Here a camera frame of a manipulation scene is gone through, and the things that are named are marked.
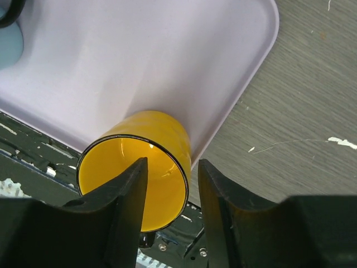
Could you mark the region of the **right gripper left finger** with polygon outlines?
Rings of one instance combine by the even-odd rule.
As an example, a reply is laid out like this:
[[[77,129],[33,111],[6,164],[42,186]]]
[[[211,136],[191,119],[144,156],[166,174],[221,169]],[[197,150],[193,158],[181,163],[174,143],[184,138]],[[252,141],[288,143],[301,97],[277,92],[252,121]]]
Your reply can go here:
[[[135,267],[148,181],[148,160],[63,208],[78,228],[69,267]]]

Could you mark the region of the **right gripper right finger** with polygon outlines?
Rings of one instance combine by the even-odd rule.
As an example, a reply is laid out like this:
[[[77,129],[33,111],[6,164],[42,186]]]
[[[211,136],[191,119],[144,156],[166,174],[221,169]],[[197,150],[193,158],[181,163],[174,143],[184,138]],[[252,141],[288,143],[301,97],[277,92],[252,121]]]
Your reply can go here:
[[[208,267],[244,267],[239,256],[234,212],[264,210],[273,207],[275,202],[229,179],[207,159],[199,161],[198,182]]]

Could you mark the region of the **yellow glass mug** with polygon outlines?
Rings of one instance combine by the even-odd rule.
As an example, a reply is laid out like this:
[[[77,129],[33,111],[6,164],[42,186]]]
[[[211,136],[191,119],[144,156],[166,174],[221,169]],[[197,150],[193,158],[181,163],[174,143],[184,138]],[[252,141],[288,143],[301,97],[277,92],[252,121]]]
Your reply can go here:
[[[138,112],[91,143],[77,165],[81,195],[112,179],[124,181],[130,166],[143,159],[139,183],[129,191],[129,202],[139,246],[152,246],[157,231],[166,228],[183,212],[189,195],[190,139],[179,121],[159,111]]]

